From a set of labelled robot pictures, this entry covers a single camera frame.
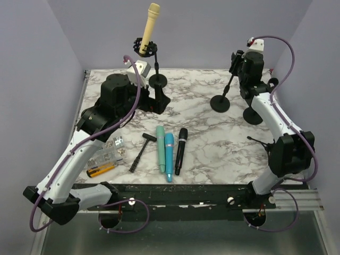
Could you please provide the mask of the mint green microphone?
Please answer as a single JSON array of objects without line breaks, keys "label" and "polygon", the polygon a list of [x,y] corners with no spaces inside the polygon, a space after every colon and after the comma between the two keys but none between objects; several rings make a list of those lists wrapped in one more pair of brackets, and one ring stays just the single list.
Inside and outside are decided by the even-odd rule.
[{"label": "mint green microphone", "polygon": [[165,173],[165,130],[164,127],[159,125],[156,127],[157,138],[157,156],[159,171]]}]

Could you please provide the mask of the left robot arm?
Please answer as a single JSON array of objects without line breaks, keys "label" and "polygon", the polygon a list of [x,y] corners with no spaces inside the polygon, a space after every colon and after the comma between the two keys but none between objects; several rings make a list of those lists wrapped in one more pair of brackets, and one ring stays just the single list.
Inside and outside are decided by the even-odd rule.
[{"label": "left robot arm", "polygon": [[162,114],[170,99],[163,93],[167,78],[152,75],[148,88],[139,89],[126,74],[111,74],[101,84],[95,105],[84,110],[76,131],[50,173],[37,185],[25,188],[23,195],[59,225],[68,223],[79,210],[94,206],[114,209],[118,190],[108,182],[90,188],[74,189],[73,184],[88,160],[136,109]]}]

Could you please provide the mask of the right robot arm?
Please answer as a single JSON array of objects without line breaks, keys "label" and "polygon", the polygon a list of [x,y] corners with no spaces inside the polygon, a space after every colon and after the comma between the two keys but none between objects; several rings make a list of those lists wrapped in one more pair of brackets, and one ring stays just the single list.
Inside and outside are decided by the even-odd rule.
[{"label": "right robot arm", "polygon": [[286,114],[279,114],[271,92],[279,84],[277,78],[262,81],[264,58],[259,52],[238,50],[231,56],[230,73],[239,79],[240,95],[248,107],[243,118],[252,125],[265,123],[273,136],[273,143],[266,145],[267,169],[245,190],[244,201],[250,208],[257,208],[268,197],[270,190],[289,175],[298,174],[310,167],[315,136],[304,132]]}]

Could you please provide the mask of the black tripod shock-mount stand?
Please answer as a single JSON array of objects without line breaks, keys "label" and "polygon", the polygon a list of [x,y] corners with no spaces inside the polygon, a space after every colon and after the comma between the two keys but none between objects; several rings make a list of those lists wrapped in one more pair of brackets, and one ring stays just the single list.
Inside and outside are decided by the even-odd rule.
[{"label": "black tripod shock-mount stand", "polygon": [[273,143],[265,143],[265,142],[262,142],[260,140],[254,139],[251,136],[247,136],[246,138],[261,144],[263,146],[263,148],[265,149],[265,151],[267,153],[267,156],[270,157],[271,150],[272,150],[272,148],[273,148],[273,146],[275,144],[274,142]]}]

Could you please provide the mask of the black microphone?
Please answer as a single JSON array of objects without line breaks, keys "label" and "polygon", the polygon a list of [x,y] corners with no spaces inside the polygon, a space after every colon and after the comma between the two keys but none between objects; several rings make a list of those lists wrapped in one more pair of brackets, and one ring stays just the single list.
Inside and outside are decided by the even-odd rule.
[{"label": "black microphone", "polygon": [[177,154],[175,161],[175,175],[179,175],[182,168],[187,138],[188,130],[186,128],[181,128],[178,135]]}]

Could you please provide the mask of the blue microphone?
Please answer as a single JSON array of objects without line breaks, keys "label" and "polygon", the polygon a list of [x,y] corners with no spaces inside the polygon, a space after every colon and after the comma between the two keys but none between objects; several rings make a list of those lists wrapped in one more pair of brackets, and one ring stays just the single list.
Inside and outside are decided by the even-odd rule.
[{"label": "blue microphone", "polygon": [[173,147],[174,136],[172,133],[165,134],[165,174],[168,183],[172,182],[173,178]]}]

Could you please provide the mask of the cream microphone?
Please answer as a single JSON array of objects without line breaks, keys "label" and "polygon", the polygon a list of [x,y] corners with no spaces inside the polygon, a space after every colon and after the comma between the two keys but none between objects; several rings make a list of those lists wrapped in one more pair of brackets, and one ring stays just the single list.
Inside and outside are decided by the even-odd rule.
[{"label": "cream microphone", "polygon": [[149,45],[155,22],[159,16],[160,5],[156,3],[151,3],[148,8],[147,23],[144,29],[142,41],[140,44],[139,53],[143,56],[146,54],[147,46]]}]

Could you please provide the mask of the black stand with shock mount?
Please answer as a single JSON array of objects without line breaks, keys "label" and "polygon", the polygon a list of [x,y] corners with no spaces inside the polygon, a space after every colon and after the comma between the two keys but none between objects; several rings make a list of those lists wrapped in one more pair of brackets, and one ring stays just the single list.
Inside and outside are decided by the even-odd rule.
[{"label": "black stand with shock mount", "polygon": [[155,58],[155,63],[154,63],[154,68],[155,68],[155,74],[153,74],[150,78],[149,78],[149,85],[154,88],[155,85],[160,85],[162,88],[164,88],[167,85],[167,78],[163,75],[159,73],[159,63],[158,63],[158,58],[157,58],[157,44],[154,43],[153,41],[150,41],[148,43],[148,45],[146,45],[144,47],[144,49],[142,50],[142,53],[139,52],[139,50],[142,48],[141,45],[142,42],[142,38],[139,37],[137,38],[133,43],[133,49],[134,51],[140,56],[140,57],[144,57],[144,58],[148,58],[148,57],[154,57]]}]

